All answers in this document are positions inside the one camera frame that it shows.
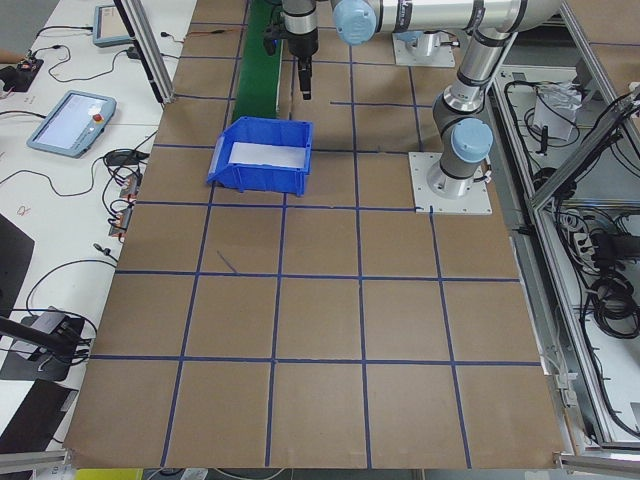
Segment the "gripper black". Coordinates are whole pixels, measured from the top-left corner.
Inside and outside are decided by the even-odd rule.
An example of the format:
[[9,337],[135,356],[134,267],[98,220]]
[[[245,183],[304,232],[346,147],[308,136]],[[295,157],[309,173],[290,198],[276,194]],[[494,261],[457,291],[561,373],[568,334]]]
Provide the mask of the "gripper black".
[[304,100],[312,99],[312,56],[317,52],[318,30],[305,34],[289,32],[283,23],[271,23],[264,31],[264,49],[269,56],[275,54],[276,43],[285,40],[291,55],[298,58],[299,88]]

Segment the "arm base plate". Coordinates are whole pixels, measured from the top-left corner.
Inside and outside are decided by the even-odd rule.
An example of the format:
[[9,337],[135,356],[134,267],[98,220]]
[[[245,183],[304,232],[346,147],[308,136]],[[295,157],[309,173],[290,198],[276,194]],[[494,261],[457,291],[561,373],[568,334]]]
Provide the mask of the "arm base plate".
[[491,215],[481,168],[477,167],[468,179],[453,179],[441,170],[440,157],[439,152],[408,154],[415,211],[435,215]]
[[453,68],[459,42],[443,31],[408,31],[392,36],[395,63],[400,66]]

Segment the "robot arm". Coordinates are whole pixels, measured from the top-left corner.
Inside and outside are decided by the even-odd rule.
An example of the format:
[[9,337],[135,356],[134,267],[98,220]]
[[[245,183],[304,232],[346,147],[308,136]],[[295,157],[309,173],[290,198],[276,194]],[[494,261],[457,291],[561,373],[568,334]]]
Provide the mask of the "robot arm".
[[[428,37],[449,30],[468,40],[457,68],[448,73],[425,69],[418,75],[385,65],[355,69],[356,82],[366,100],[390,98],[394,108],[410,93],[433,93],[435,128],[443,144],[426,181],[437,196],[465,197],[478,166],[493,145],[491,128],[479,119],[486,91],[518,33],[531,30],[559,10],[557,1],[334,1],[332,19],[341,41],[358,49],[385,34],[414,53],[422,52]],[[426,80],[421,88],[417,81]]]
[[457,36],[446,30],[406,31],[396,33],[394,38],[409,54],[418,58],[432,58],[444,52],[446,47],[460,46]]

